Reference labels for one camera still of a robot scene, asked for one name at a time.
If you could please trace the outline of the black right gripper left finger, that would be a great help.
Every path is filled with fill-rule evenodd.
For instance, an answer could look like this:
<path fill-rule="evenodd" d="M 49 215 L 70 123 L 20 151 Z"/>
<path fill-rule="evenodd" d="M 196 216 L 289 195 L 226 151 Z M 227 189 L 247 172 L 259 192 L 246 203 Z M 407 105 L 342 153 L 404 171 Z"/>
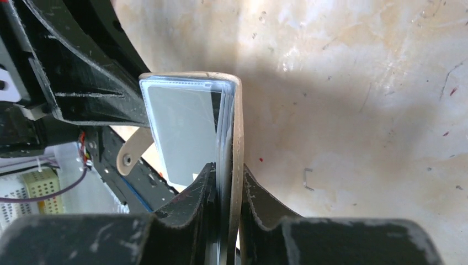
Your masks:
<path fill-rule="evenodd" d="M 152 213 L 32 215 L 1 236 L 2 264 L 216 264 L 215 165 Z"/>

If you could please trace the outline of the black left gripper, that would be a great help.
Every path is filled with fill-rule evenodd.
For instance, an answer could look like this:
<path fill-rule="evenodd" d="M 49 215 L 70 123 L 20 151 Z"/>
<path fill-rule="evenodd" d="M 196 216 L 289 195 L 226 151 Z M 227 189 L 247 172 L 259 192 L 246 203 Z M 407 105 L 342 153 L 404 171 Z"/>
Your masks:
<path fill-rule="evenodd" d="M 1 157 L 76 141 L 76 125 L 147 127 L 146 71 L 111 1 L 1 1 Z"/>

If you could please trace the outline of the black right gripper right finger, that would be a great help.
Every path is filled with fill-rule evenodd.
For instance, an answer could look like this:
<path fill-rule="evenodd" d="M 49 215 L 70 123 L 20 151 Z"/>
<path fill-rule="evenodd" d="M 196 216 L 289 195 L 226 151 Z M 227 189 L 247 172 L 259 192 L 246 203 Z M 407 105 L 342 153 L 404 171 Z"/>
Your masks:
<path fill-rule="evenodd" d="M 442 264 L 432 239 L 405 219 L 306 218 L 244 169 L 243 264 Z"/>

